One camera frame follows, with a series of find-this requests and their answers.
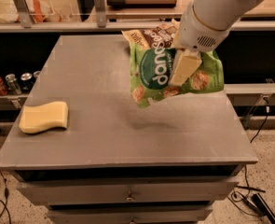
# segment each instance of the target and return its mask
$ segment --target speckled floor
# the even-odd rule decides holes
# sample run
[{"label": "speckled floor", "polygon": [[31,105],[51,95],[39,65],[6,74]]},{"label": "speckled floor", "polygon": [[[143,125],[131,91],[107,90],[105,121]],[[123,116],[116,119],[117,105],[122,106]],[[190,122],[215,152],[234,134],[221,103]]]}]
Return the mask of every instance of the speckled floor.
[{"label": "speckled floor", "polygon": [[[260,127],[263,118],[255,118],[251,121],[251,128],[247,131],[248,137],[251,139]],[[3,145],[7,134],[10,130],[9,123],[1,123],[0,128],[0,148]],[[275,118],[268,118],[263,130],[259,133],[252,143],[254,150],[259,159],[258,164],[248,166],[248,181],[250,186],[264,189],[263,198],[267,201],[268,206],[275,214]],[[23,198],[16,190],[17,181],[9,173],[4,172],[7,179],[7,187],[9,196],[7,208],[9,210],[12,223],[14,224],[49,224],[52,223],[46,216],[47,209],[45,207],[34,206],[25,198]],[[245,186],[244,171],[239,174],[240,185]],[[0,176],[0,199],[4,200],[4,181]],[[241,193],[246,194],[246,190],[238,189]],[[237,203],[237,205],[249,214],[255,215],[245,204]],[[8,215],[4,213],[0,218],[0,223],[8,223]],[[268,224],[270,223],[266,217],[258,218],[243,214],[237,209],[229,199],[218,201],[213,204],[213,212],[209,217],[199,224]]]}]

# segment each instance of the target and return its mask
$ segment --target danone logo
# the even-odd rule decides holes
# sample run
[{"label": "danone logo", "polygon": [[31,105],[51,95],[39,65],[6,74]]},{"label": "danone logo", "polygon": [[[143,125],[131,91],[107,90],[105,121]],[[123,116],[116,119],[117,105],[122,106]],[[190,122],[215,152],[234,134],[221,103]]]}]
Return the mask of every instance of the danone logo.
[{"label": "danone logo", "polygon": [[155,49],[147,50],[139,65],[139,74],[143,84],[152,90],[167,87],[173,69],[175,49],[165,49],[160,45],[162,42]]}]

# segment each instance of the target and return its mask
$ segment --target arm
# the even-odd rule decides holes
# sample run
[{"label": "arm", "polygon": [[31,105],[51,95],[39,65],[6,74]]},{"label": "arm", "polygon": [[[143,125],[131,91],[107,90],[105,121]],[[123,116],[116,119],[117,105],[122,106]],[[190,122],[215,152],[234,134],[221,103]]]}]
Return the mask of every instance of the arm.
[{"label": "arm", "polygon": [[180,24],[180,42],[202,52],[215,49],[233,23],[264,0],[194,0]]}]

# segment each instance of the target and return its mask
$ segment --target floor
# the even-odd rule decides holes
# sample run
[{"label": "floor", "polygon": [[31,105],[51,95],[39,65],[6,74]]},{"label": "floor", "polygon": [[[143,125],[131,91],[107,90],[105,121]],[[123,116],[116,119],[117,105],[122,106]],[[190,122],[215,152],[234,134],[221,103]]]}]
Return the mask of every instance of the floor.
[{"label": "floor", "polygon": [[[250,130],[247,131],[251,139],[257,133],[263,118],[255,118],[251,121]],[[6,140],[10,130],[10,123],[0,123],[0,148]],[[258,164],[248,166],[248,182],[251,187],[260,188],[266,191],[262,197],[266,200],[268,206],[275,214],[275,118],[269,117],[263,129],[252,143],[259,159]],[[47,209],[45,207],[34,206],[23,198],[16,190],[17,181],[9,173],[4,172],[9,190],[7,209],[10,213],[12,223],[14,224],[50,224],[51,220],[47,218]],[[245,186],[244,170],[239,174],[240,185]],[[236,189],[242,194],[247,194],[247,190]],[[0,199],[4,200],[5,185],[0,175]],[[255,215],[244,203],[236,203],[243,211]],[[0,224],[8,223],[8,215],[4,213],[0,217]],[[229,199],[218,201],[213,204],[213,212],[209,217],[199,224],[268,224],[267,217],[252,217],[242,213]]]}]

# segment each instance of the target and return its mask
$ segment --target gray tabletop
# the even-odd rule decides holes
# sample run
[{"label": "gray tabletop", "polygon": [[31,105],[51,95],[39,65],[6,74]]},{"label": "gray tabletop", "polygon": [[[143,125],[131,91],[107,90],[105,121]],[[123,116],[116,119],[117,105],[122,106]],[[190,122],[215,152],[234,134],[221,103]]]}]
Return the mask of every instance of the gray tabletop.
[{"label": "gray tabletop", "polygon": [[122,35],[62,36],[25,104],[52,101],[68,104],[67,130],[29,135],[17,119],[0,151],[0,169],[257,162],[223,92],[179,95],[138,108]]}]

